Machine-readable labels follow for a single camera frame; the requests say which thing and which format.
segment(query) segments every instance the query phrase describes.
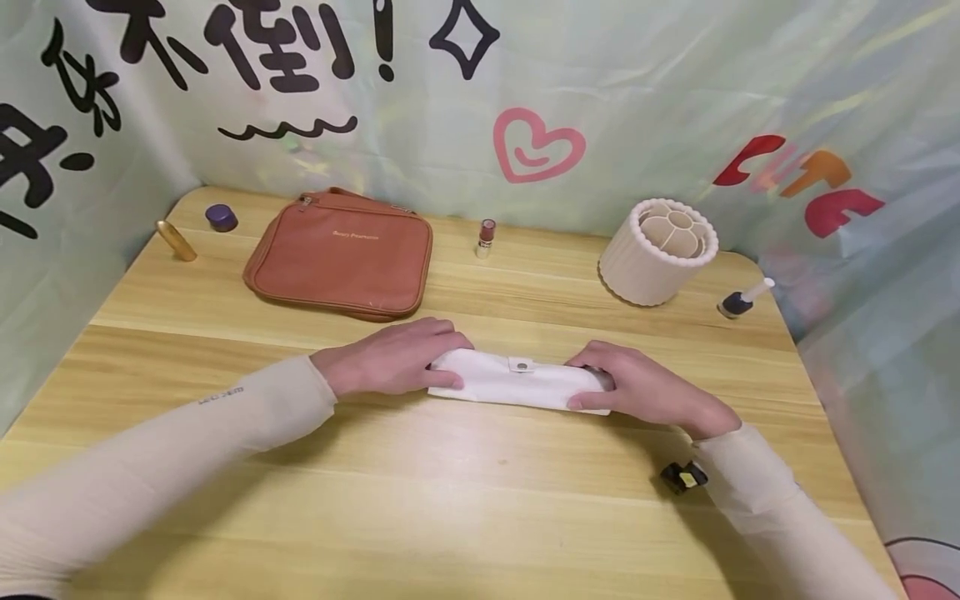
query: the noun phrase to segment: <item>person's left hand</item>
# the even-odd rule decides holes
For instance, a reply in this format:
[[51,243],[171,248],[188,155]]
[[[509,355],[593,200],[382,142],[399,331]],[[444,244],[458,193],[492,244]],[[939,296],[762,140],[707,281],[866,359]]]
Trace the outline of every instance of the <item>person's left hand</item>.
[[319,350],[310,356],[333,393],[405,394],[429,387],[460,388],[460,376],[427,367],[456,348],[473,349],[450,321],[426,317],[380,329],[359,342]]

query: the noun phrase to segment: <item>exclamation mark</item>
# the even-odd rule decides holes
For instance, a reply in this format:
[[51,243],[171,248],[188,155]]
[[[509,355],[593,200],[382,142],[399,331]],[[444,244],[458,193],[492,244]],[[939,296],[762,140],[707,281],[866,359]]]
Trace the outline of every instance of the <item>exclamation mark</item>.
[[[394,59],[394,0],[373,0],[373,32],[376,35],[376,53],[384,62]],[[394,69],[380,65],[380,77],[385,82],[394,80]]]

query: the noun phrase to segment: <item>purple jar lid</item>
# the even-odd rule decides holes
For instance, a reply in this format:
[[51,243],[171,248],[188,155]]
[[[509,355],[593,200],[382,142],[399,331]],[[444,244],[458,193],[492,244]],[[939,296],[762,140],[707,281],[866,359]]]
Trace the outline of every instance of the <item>purple jar lid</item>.
[[237,227],[237,216],[226,204],[214,204],[206,210],[206,220],[217,231],[233,231]]

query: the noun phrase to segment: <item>cosmetic bag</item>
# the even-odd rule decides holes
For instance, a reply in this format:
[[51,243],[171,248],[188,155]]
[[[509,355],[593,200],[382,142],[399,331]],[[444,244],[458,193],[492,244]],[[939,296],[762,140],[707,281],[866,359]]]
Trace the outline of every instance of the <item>cosmetic bag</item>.
[[331,187],[280,211],[243,278],[266,300],[384,323],[420,307],[432,248],[418,214]]

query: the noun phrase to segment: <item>arm sleeve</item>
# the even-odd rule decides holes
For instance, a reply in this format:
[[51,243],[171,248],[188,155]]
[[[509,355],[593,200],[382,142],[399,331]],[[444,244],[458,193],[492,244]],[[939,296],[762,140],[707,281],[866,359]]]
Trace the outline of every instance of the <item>arm sleeve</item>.
[[794,481],[760,433],[694,443],[717,508],[754,549],[787,598],[894,600],[866,558]]
[[307,356],[143,422],[0,495],[0,597],[60,598],[78,570],[228,464],[324,423],[336,397]]

